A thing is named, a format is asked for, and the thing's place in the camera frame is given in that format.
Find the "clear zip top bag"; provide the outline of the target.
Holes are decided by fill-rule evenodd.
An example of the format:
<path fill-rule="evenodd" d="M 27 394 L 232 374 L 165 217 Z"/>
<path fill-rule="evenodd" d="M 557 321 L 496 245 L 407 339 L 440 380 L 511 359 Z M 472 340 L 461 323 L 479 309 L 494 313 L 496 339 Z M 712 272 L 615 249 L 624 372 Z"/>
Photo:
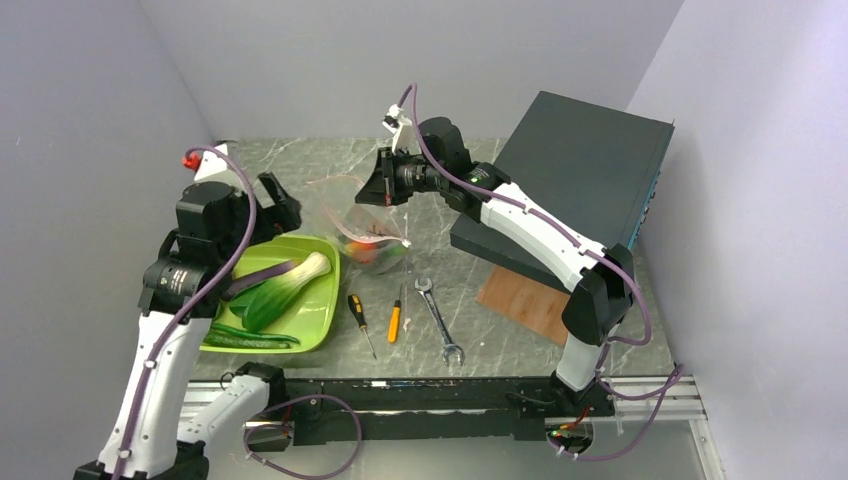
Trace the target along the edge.
<path fill-rule="evenodd" d="M 359 205 L 354 202 L 354 196 L 363 184 L 362 180 L 352 175 L 334 175 L 311 180 L 306 183 L 304 208 L 314 235 L 335 246 L 355 267 L 371 274 L 384 274 L 395 269 L 406 256 L 391 268 L 385 268 L 376 260 L 370 264 L 356 263 L 345 252 L 345 245 L 355 241 L 353 235 L 371 223 L 378 222 L 393 230 L 397 235 L 396 240 L 403 241 L 408 246 L 408 251 L 411 242 L 401 233 L 388 208 Z"/>

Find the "red bell pepper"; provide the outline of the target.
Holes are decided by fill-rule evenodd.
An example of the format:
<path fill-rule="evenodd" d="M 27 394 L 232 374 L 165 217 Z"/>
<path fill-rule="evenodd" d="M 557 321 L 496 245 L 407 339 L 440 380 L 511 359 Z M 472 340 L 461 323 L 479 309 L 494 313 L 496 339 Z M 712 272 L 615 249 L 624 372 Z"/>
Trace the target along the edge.
<path fill-rule="evenodd" d="M 351 241 L 345 245 L 345 252 L 356 263 L 370 264 L 378 257 L 378 244 Z"/>

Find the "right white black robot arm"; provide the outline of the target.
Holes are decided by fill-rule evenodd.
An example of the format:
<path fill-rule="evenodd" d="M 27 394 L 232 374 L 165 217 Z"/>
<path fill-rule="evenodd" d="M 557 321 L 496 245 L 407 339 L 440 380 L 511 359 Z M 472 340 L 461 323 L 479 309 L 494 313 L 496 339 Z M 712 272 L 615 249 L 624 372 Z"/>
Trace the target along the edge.
<path fill-rule="evenodd" d="M 579 234 L 493 164 L 472 161 L 449 119 L 416 125 L 393 108 L 383 125 L 392 143 L 379 151 L 356 203 L 397 206 L 417 193 L 436 193 L 452 210 L 506 236 L 553 273 L 570 298 L 562 312 L 567 338 L 551 401 L 564 415 L 578 413 L 600 378 L 607 342 L 640 298 L 629 251 Z"/>

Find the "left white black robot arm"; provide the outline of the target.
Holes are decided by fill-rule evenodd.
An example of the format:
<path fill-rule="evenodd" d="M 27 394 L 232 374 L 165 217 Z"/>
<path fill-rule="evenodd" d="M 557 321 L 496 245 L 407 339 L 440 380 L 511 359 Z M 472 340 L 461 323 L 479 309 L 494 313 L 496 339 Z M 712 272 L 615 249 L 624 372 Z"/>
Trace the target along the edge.
<path fill-rule="evenodd" d="M 248 363 L 235 384 L 202 413 L 180 424 L 191 369 L 245 250 L 301 225 L 300 203 L 272 173 L 259 180 L 263 207 L 241 182 L 209 177 L 183 190 L 177 226 L 143 274 L 133 368 L 109 440 L 77 479 L 205 479 L 212 441 L 256 413 L 279 417 L 287 406 L 281 369 Z"/>

